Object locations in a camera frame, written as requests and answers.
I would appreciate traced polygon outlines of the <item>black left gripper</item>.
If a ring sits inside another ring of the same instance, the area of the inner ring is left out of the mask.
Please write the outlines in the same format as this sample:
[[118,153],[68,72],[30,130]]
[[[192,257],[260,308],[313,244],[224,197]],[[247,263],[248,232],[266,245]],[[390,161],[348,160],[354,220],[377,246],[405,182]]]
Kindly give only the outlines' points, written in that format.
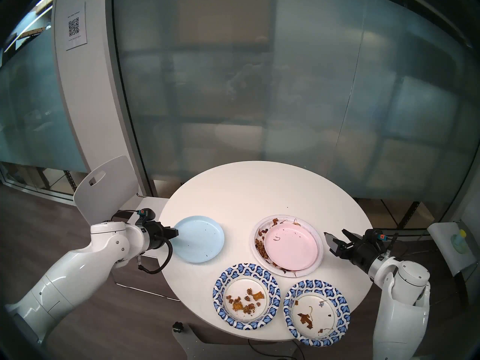
[[149,235],[149,246],[147,250],[156,250],[167,245],[169,251],[173,251],[171,239],[179,235],[176,228],[163,226],[160,222],[150,220],[145,222],[145,230]]

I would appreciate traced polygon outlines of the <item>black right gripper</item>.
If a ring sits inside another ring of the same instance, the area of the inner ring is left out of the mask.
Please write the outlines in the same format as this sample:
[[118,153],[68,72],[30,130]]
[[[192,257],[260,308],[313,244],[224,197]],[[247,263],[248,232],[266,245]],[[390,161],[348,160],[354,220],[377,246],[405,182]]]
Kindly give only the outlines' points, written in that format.
[[334,235],[324,232],[330,252],[340,259],[349,260],[368,274],[374,261],[386,252],[386,235],[381,232],[365,232],[363,236],[342,229],[342,233],[350,240],[345,243]]

